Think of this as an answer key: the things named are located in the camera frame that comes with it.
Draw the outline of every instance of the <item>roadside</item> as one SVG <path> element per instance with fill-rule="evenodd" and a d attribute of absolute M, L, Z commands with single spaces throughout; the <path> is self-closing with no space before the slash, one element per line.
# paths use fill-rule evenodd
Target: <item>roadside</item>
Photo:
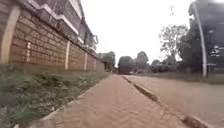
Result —
<path fill-rule="evenodd" d="M 0 67 L 0 127 L 25 128 L 107 77 L 105 72 Z"/>
<path fill-rule="evenodd" d="M 126 76 L 182 113 L 193 114 L 217 128 L 224 127 L 224 86 L 154 77 Z"/>
<path fill-rule="evenodd" d="M 176 73 L 176 72 L 152 73 L 149 76 L 165 78 L 165 79 L 182 80 L 185 82 L 208 83 L 212 85 L 224 84 L 224 79 L 223 79 L 224 74 L 221 74 L 221 73 L 209 74 L 209 76 L 206 79 L 202 78 L 202 74 L 184 74 L 184 73 Z"/>

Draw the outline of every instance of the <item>stone wall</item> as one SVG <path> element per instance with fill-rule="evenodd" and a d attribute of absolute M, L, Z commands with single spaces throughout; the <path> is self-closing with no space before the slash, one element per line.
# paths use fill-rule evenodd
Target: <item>stone wall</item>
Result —
<path fill-rule="evenodd" d="M 2 8 L 5 4 L 9 11 Z M 81 42 L 74 42 L 65 36 L 65 33 L 61 33 L 32 11 L 18 3 L 13 4 L 20 7 L 21 13 L 14 28 L 12 41 L 9 43 L 8 63 L 69 70 L 104 70 L 100 59 L 80 46 Z M 6 31 L 4 26 L 9 22 L 8 16 L 13 4 L 10 4 L 10 0 L 0 1 L 0 26 L 2 26 L 0 37 Z"/>

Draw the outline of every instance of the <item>wall pillar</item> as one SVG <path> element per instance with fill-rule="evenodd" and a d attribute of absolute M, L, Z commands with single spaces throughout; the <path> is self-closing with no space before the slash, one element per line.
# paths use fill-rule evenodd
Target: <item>wall pillar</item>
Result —
<path fill-rule="evenodd" d="M 68 70 L 69 51 L 70 51 L 70 41 L 67 42 L 66 56 L 65 56 L 65 70 Z"/>
<path fill-rule="evenodd" d="M 84 63 L 84 70 L 87 70 L 87 62 L 88 61 L 88 54 L 85 53 L 85 63 Z"/>
<path fill-rule="evenodd" d="M 96 71 L 96 59 L 94 59 L 94 71 Z"/>
<path fill-rule="evenodd" d="M 14 35 L 14 30 L 15 30 L 18 18 L 20 16 L 20 13 L 21 13 L 20 7 L 18 5 L 14 5 L 9 15 L 9 19 L 8 19 L 8 22 L 2 37 L 1 60 L 0 60 L 2 64 L 9 63 L 12 38 Z"/>

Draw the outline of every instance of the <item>street lamp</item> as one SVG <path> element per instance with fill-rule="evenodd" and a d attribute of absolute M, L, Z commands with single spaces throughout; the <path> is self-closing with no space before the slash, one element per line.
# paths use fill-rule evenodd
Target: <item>street lamp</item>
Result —
<path fill-rule="evenodd" d="M 199 28 L 199 32 L 200 32 L 201 48 L 202 48 L 202 61 L 203 61 L 202 72 L 203 72 L 203 77 L 205 78 L 205 77 L 207 77 L 207 54 L 206 54 L 203 28 L 202 28 L 202 25 L 201 25 L 200 16 L 199 16 L 199 13 L 198 13 L 196 2 L 193 2 L 193 9 L 194 9 L 194 12 L 195 12 L 195 19 L 198 23 L 198 28 Z"/>

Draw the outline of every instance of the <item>brick sidewalk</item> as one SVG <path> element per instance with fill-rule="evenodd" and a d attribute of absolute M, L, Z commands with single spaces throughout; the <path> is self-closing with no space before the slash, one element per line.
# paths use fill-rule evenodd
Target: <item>brick sidewalk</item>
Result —
<path fill-rule="evenodd" d="M 101 81 L 71 106 L 30 128 L 186 128 L 175 116 L 117 75 Z"/>

